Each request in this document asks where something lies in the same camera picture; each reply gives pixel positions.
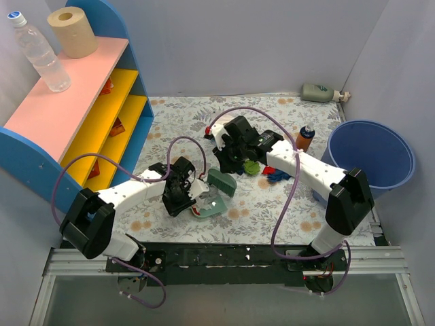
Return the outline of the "white paper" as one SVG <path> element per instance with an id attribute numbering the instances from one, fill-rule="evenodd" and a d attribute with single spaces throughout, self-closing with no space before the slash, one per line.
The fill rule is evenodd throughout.
<path id="1" fill-rule="evenodd" d="M 210 190 L 209 192 L 200 195 L 196 199 L 196 209 L 200 211 L 200 210 L 210 210 L 214 208 L 216 206 L 217 197 L 218 197 L 217 190 Z"/>

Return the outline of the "green hand brush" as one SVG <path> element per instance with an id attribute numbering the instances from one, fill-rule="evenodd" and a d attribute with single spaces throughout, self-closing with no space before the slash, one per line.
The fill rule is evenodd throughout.
<path id="1" fill-rule="evenodd" d="M 207 183 L 218 188 L 221 192 L 233 198 L 237 189 L 236 180 L 216 168 L 210 168 L 207 173 Z"/>

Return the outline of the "green dustpan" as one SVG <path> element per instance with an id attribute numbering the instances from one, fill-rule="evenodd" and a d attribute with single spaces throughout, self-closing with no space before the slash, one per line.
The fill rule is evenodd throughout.
<path id="1" fill-rule="evenodd" d="M 200 210 L 200 216 L 196 216 L 193 212 L 192 214 L 197 218 L 197 219 L 206 219 L 208 217 L 212 217 L 221 213 L 225 213 L 227 211 L 227 206 L 225 204 L 225 202 L 223 201 L 222 197 L 218 195 L 217 197 L 217 202 L 216 202 L 216 206 L 210 210 Z"/>

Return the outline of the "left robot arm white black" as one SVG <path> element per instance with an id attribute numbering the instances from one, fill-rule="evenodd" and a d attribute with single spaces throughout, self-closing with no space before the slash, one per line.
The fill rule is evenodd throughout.
<path id="1" fill-rule="evenodd" d="M 144 200 L 160 197 L 167 213 L 175 217 L 196 203 L 189 194 L 195 167 L 184 157 L 174 164 L 151 165 L 139 176 L 114 187 L 94 192 L 81 190 L 60 225 L 60 232 L 84 257 L 116 257 L 127 270 L 136 272 L 145 262 L 139 243 L 113 231 L 115 218 Z"/>

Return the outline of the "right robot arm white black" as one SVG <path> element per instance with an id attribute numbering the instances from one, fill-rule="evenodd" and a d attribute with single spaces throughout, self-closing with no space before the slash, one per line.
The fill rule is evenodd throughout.
<path id="1" fill-rule="evenodd" d="M 304 183 L 327 202 L 326 224 L 310 243 L 305 256 L 316 270 L 332 262 L 332 253 L 351 235 L 374 206 L 366 174 L 359 168 L 343 170 L 322 162 L 294 146 L 272 130 L 259 133 L 247 119 L 238 116 L 221 125 L 207 127 L 214 139 L 214 155 L 222 173 L 235 173 L 247 160 L 261 162 Z"/>

